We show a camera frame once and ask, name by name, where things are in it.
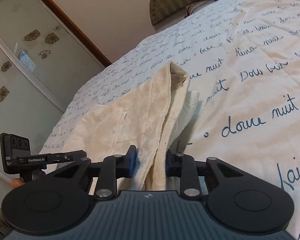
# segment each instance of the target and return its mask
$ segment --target pillow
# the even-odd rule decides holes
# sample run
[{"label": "pillow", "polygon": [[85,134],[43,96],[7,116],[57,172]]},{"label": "pillow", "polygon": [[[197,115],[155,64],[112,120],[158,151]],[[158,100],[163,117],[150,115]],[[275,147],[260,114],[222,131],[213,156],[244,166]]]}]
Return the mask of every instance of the pillow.
[{"label": "pillow", "polygon": [[200,0],[198,2],[190,3],[186,6],[187,16],[199,11],[201,8],[213,3],[215,0]]}]

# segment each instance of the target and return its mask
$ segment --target bed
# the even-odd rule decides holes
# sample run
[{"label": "bed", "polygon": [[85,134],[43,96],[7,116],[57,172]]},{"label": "bed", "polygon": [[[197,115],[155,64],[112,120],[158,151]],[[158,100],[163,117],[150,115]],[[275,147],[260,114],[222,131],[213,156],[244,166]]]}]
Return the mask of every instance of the bed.
[{"label": "bed", "polygon": [[171,151],[215,156],[288,192],[300,239],[300,0],[218,0],[145,38],[74,96],[41,153],[59,152],[77,122],[172,60],[200,93]]}]

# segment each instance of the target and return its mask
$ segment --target camera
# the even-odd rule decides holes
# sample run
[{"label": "camera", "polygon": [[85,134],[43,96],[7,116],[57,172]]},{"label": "camera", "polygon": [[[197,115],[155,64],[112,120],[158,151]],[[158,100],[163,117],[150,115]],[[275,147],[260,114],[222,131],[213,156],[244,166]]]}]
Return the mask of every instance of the camera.
[{"label": "camera", "polygon": [[44,170],[47,164],[65,163],[80,160],[87,154],[80,150],[68,153],[31,155],[28,138],[14,134],[0,134],[3,170],[7,174],[20,174],[24,182],[32,180],[32,172]]}]

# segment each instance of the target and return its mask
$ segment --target ribbed plate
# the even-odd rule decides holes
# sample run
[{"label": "ribbed plate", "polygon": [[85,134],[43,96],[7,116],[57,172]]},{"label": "ribbed plate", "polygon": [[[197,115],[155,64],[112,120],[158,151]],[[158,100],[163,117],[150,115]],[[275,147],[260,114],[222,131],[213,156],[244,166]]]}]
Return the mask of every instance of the ribbed plate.
[{"label": "ribbed plate", "polygon": [[112,201],[99,202],[84,222],[53,236],[29,236],[12,231],[6,240],[293,240],[281,231],[247,236],[224,229],[199,202],[181,199],[176,191],[122,191]]}]

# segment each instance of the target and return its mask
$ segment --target flower pattern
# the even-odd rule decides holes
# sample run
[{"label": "flower pattern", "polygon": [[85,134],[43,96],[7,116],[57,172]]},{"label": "flower pattern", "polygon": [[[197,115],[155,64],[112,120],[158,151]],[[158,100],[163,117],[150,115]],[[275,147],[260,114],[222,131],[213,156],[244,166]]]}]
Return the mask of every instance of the flower pattern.
[{"label": "flower pattern", "polygon": [[9,90],[7,90],[5,86],[0,88],[0,102],[2,102],[9,93]]},{"label": "flower pattern", "polygon": [[46,43],[48,43],[48,44],[53,44],[53,43],[55,43],[58,40],[59,40],[59,38],[58,38],[57,35],[55,35],[55,33],[50,33],[46,37]]},{"label": "flower pattern", "polygon": [[6,72],[11,66],[12,66],[11,62],[7,61],[7,62],[3,63],[2,67],[1,67],[1,71]]},{"label": "flower pattern", "polygon": [[62,26],[61,25],[58,25],[57,27],[54,27],[53,28],[53,30],[55,31],[55,32],[58,32],[58,31],[60,31],[62,29]]},{"label": "flower pattern", "polygon": [[28,51],[26,49],[24,49],[23,51],[21,51],[18,55],[18,59],[21,59],[24,55],[28,54]]},{"label": "flower pattern", "polygon": [[38,55],[41,56],[42,59],[45,59],[49,54],[51,54],[50,50],[43,50]]},{"label": "flower pattern", "polygon": [[34,30],[25,36],[25,41],[33,41],[40,36],[40,32],[38,30]]}]

